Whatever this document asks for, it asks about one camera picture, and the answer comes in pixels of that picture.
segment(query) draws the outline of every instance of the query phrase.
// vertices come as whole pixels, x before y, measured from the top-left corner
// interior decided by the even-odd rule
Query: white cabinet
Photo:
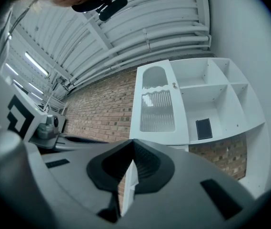
[[[196,121],[203,119],[210,120],[212,138],[199,140]],[[230,59],[167,60],[138,68],[130,138],[198,144],[264,122],[254,90]]]
[[[138,68],[130,138],[165,145],[189,142],[183,100],[169,60]]]

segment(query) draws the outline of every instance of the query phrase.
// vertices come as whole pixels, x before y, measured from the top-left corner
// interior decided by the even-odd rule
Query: white corrugated ceiling
[[[11,24],[30,2],[20,1],[14,6]],[[66,94],[66,89],[86,85],[105,74],[158,58],[189,54],[185,46],[191,46],[196,52],[201,51],[200,46],[208,45],[209,40],[179,40],[160,45],[158,42],[208,35],[209,18],[206,16],[208,12],[204,11],[206,3],[207,0],[129,0],[125,8],[106,22],[101,22],[94,11],[83,14],[76,13],[71,8],[51,5],[42,6],[39,12],[32,8],[12,35],[7,63],[19,73],[19,81],[30,81],[44,91],[44,100],[50,96],[56,79],[66,81],[66,88],[60,85],[54,93],[55,97],[61,98]],[[196,31],[174,32],[174,29],[195,26],[194,22],[199,22],[208,29],[204,34]],[[168,34],[153,39],[146,36],[149,40],[145,40],[145,34],[158,31],[168,31]],[[123,43],[138,38],[143,40],[115,50],[106,57],[100,57],[113,47],[120,47]],[[25,57],[25,52],[50,73],[48,77]]]

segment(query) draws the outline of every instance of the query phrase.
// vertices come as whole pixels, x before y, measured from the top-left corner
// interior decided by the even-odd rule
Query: microphone
[[[115,0],[110,5],[108,5],[102,12],[100,12],[99,19],[101,21],[107,21],[127,4],[128,0]]]

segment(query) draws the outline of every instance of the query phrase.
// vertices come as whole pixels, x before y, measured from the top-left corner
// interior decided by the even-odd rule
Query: fluorescent light
[[[33,93],[31,93],[31,94],[33,94]],[[39,99],[41,99],[42,100],[42,98],[40,98],[40,97],[38,97],[36,94],[33,94],[35,97],[37,97],[37,98],[39,98]]]
[[[27,52],[25,53],[25,56],[46,76],[49,75],[49,73],[43,69]]]
[[[42,93],[43,94],[43,91],[40,91],[37,87],[35,87],[33,84],[31,84],[30,82],[29,82],[29,85],[31,85],[33,88],[35,88],[38,92],[40,92],[40,93]]]
[[[23,88],[23,86],[19,82],[17,82],[15,79],[13,81],[15,82],[15,84],[19,85],[19,87]]]
[[[16,75],[19,75],[17,72],[15,72],[15,71],[13,70],[13,68],[11,68],[11,67],[8,65],[8,63],[6,63],[6,66],[7,66],[8,68],[10,68],[11,71],[13,71]]]

